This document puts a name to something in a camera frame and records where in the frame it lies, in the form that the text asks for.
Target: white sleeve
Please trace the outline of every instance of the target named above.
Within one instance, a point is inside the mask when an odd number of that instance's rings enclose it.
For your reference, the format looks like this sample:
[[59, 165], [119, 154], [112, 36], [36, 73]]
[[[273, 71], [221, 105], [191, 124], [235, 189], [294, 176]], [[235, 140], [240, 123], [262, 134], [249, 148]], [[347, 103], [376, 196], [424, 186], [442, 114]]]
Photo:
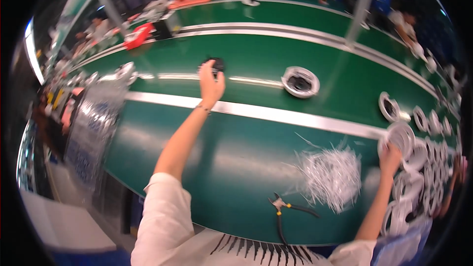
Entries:
[[194, 236], [191, 195], [167, 173], [154, 174], [144, 191], [143, 218], [132, 252], [132, 265], [157, 265], [169, 251]]
[[334, 266], [368, 266], [376, 240], [355, 240], [339, 245], [328, 260]]
[[392, 11], [388, 15], [388, 19], [393, 22], [394, 25], [403, 25], [404, 24], [404, 17], [403, 14], [399, 11]]

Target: wrist bracelet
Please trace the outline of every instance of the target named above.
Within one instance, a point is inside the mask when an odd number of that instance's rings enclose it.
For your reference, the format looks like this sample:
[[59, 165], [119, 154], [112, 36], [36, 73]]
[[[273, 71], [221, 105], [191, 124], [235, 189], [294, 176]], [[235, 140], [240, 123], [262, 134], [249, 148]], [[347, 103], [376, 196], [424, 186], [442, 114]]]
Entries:
[[211, 109], [204, 108], [204, 106], [202, 106], [201, 104], [198, 104], [197, 106], [195, 106], [195, 109], [197, 109], [197, 108], [204, 109], [207, 112], [207, 115], [210, 115]]

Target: hand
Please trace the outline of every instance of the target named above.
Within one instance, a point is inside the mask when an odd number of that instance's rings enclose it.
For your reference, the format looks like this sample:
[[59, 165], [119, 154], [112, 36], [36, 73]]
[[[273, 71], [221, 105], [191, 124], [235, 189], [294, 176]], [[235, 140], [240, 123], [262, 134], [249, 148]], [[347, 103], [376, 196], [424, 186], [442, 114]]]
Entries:
[[460, 183], [463, 183], [462, 156], [458, 153], [453, 160], [453, 177], [456, 177]]
[[225, 76], [223, 72], [217, 74], [217, 81], [215, 81], [213, 77], [212, 66], [214, 63], [215, 60], [207, 61], [202, 64], [199, 72], [202, 97], [201, 104], [209, 109], [220, 100], [225, 91]]
[[403, 155], [399, 148], [391, 142], [387, 146], [383, 146], [383, 152], [379, 158], [379, 168], [381, 169], [381, 177], [393, 178], [399, 164], [401, 163]]

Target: metal pole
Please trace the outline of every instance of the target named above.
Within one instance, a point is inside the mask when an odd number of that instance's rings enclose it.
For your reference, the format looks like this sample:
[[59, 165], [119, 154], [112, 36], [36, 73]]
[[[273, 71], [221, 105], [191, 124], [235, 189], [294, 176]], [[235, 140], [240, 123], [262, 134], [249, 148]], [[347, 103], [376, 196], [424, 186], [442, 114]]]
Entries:
[[115, 4], [113, 3], [112, 0], [98, 0], [101, 4], [103, 4], [103, 8], [105, 9], [106, 14], [112, 20], [112, 22], [115, 24], [116, 27], [120, 29], [120, 33], [123, 35], [123, 37], [126, 37], [130, 32], [125, 29], [125, 27], [122, 25], [122, 18], [120, 13], [116, 10]]
[[352, 49], [354, 43], [358, 37], [360, 25], [363, 21], [366, 20], [366, 15], [370, 9], [371, 0], [357, 0], [355, 6], [355, 16], [352, 20], [352, 23], [348, 29], [348, 32], [345, 35], [345, 45]]

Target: pliers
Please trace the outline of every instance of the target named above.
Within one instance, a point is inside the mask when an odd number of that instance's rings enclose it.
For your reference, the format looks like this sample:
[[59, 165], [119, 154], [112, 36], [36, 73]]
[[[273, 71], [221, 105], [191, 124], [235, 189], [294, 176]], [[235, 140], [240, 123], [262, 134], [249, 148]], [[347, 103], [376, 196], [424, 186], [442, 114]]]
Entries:
[[292, 208], [294, 210], [299, 210], [299, 211], [303, 211], [303, 212], [307, 212], [317, 218], [320, 218], [320, 216], [313, 210], [309, 209], [309, 208], [306, 208], [306, 207], [303, 207], [303, 206], [299, 206], [299, 205], [293, 205], [293, 204], [286, 204], [284, 201], [282, 201], [281, 197], [279, 196], [279, 194], [277, 194], [276, 192], [274, 193], [275, 197], [276, 197], [276, 200], [272, 200], [271, 198], [268, 198], [269, 199], [269, 202], [274, 205], [276, 207], [276, 215], [277, 215], [277, 222], [278, 222], [278, 234], [279, 234], [279, 237], [281, 238], [282, 240], [282, 243], [285, 245], [285, 246], [289, 246], [286, 242], [286, 239], [284, 238], [284, 235], [282, 233], [282, 222], [281, 222], [281, 207], [285, 206], [285, 207], [288, 207], [288, 208]]

